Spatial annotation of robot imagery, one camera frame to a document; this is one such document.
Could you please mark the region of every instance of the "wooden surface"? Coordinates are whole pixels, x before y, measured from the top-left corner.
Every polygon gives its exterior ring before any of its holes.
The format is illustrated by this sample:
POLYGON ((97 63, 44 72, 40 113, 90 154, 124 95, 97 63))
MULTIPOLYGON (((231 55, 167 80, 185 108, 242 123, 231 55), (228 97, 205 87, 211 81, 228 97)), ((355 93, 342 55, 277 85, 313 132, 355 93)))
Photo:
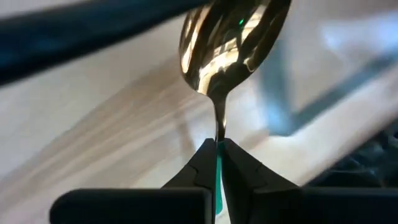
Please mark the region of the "wooden surface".
MULTIPOLYGON (((302 185, 397 118, 397 10, 394 0, 294 1, 264 66, 229 95, 227 137, 302 185), (302 122, 283 128, 293 117, 302 122)), ((160 187, 213 137, 211 102, 180 77, 182 19, 0 89, 0 223, 47 223, 75 188, 160 187)), ((226 210, 217 221, 229 222, 226 210)))

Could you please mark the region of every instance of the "wooden table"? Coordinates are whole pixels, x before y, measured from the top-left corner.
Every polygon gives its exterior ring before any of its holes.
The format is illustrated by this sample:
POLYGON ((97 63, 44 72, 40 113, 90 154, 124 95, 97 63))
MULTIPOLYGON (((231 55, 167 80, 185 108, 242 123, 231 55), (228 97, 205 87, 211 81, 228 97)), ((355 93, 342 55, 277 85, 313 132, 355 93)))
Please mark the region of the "wooden table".
MULTIPOLYGON (((0 13, 66 2, 1 0, 0 13)), ((269 58, 229 95, 227 137, 303 185, 397 118, 397 10, 294 1, 269 58)), ((180 77, 182 21, 0 89, 0 223, 47 223, 75 188, 160 187, 214 136, 211 102, 180 77)))

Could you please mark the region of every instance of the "spoon bowl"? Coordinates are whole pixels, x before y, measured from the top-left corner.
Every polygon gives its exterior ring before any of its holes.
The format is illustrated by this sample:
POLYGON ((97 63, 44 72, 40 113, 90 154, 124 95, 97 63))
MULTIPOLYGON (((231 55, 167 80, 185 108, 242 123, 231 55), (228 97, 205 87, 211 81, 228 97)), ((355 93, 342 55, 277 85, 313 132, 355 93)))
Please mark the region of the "spoon bowl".
POLYGON ((291 0, 216 0, 190 11, 180 38, 182 76, 208 96, 216 113, 216 142, 225 135, 228 93, 264 61, 291 0))

